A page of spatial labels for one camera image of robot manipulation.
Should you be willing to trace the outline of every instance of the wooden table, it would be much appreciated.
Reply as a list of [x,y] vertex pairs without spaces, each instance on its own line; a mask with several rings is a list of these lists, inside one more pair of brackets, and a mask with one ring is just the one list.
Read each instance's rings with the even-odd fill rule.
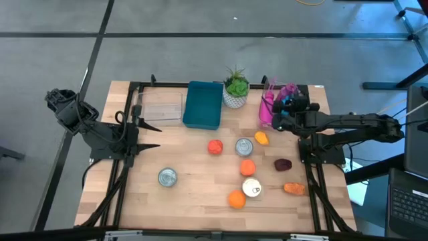
[[[128,87],[129,82],[111,83],[103,122],[115,123],[114,113],[124,109]],[[311,102],[319,103],[320,111],[329,113],[324,87],[309,86],[308,90]],[[182,92],[185,102],[186,88],[144,88],[144,92],[169,91]],[[160,147],[145,150],[135,159],[126,185],[120,228],[313,232],[308,194],[295,196],[282,188],[287,182],[307,186],[298,154],[298,138],[289,132],[268,131],[268,146],[261,146],[254,139],[261,92],[250,90],[242,108],[223,105],[221,126],[216,131],[188,129],[182,123],[177,127],[160,127],[161,133],[141,129],[139,143],[157,143]],[[244,180],[239,172],[244,158],[235,154],[235,143],[241,137],[253,142],[250,158],[256,164],[254,177],[262,184],[263,193],[247,198],[245,207],[235,210],[229,207],[227,196],[232,190],[241,189]],[[211,139],[223,142],[220,156],[208,154],[207,144]],[[277,172],[274,161],[279,158],[291,160],[292,169]],[[88,172],[76,224],[86,221],[104,198],[111,166],[111,160],[103,160]],[[172,167],[178,173],[178,182],[172,188],[158,184],[158,172],[164,167]],[[343,172],[334,165],[324,165],[324,175],[332,205],[355,229]],[[322,204],[319,199],[317,203],[325,229]],[[110,208],[108,224],[112,223],[114,206]]]

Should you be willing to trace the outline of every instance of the can lid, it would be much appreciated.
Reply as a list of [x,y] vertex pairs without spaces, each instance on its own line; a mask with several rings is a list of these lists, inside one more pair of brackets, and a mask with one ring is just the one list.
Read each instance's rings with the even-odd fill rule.
[[242,190],[249,197],[257,197],[261,193],[260,182],[254,177],[248,177],[242,183]]
[[246,138],[241,138],[236,142],[236,153],[242,157],[247,157],[253,152],[253,143]]
[[172,187],[177,182],[177,173],[172,168],[164,168],[159,171],[158,181],[164,187]]

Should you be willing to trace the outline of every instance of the teal bin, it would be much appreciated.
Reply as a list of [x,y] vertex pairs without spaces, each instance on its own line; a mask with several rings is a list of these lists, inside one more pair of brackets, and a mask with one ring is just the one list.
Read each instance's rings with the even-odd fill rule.
[[220,126],[223,85],[190,81],[183,123],[186,127],[217,130]]

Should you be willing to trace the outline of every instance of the gray floor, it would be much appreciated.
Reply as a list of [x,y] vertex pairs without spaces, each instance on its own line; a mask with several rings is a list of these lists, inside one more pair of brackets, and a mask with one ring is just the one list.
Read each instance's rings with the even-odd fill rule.
[[[0,1],[0,31],[98,31],[107,2]],[[415,1],[408,3],[401,1],[403,7]],[[392,3],[326,0],[308,7],[282,0],[116,0],[107,31],[405,33],[396,14]],[[414,26],[426,21],[407,17]],[[428,48],[426,39],[423,33],[421,43]],[[0,160],[0,233],[30,229],[64,133],[45,106],[45,92],[77,90],[93,45],[92,38],[0,38],[0,145],[26,154],[23,161]],[[393,39],[112,38],[102,42],[86,101],[102,112],[111,80],[147,81],[155,74],[158,81],[214,81],[224,79],[226,66],[234,65],[245,68],[254,83],[265,74],[325,85],[330,110],[338,114],[377,112],[405,98],[404,92],[363,91],[360,85],[399,81],[423,61],[413,42]],[[370,141],[355,147],[354,156],[384,159],[403,149],[402,141]],[[75,137],[48,229],[73,226],[89,152]],[[383,235],[382,228],[361,218],[357,225],[364,233]]]

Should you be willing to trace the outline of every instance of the succulent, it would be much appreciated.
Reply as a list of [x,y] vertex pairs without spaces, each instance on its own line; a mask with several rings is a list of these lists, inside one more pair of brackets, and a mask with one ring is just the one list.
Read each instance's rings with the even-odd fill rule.
[[230,77],[226,78],[225,87],[226,91],[234,97],[246,96],[248,94],[248,80],[242,74],[245,69],[235,71],[227,68]]

